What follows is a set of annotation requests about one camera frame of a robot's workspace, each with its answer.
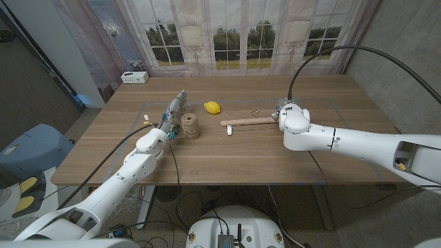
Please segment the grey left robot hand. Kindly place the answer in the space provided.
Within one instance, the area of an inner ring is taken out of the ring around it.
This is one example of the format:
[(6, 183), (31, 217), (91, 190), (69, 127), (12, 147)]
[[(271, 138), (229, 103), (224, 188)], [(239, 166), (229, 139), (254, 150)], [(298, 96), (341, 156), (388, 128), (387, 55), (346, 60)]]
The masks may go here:
[(171, 134), (175, 127), (180, 125), (181, 117), (186, 113), (189, 105), (187, 104), (187, 91), (182, 90), (174, 99), (172, 99), (163, 114), (162, 121), (158, 129), (164, 131), (166, 134)]

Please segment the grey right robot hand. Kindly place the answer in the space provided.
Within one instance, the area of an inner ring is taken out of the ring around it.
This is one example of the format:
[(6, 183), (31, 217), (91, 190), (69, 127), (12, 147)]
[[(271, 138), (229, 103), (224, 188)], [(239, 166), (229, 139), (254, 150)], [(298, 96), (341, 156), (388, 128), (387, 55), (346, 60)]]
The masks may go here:
[(280, 111), (281, 109), (289, 103), (293, 103), (293, 104), (299, 104), (299, 101), (297, 99), (292, 99), (289, 100), (288, 98), (283, 98), (283, 99), (277, 99), (276, 100), (276, 105), (274, 107), (274, 112), (271, 114), (271, 117), (275, 120), (278, 121), (279, 116), (280, 116)]

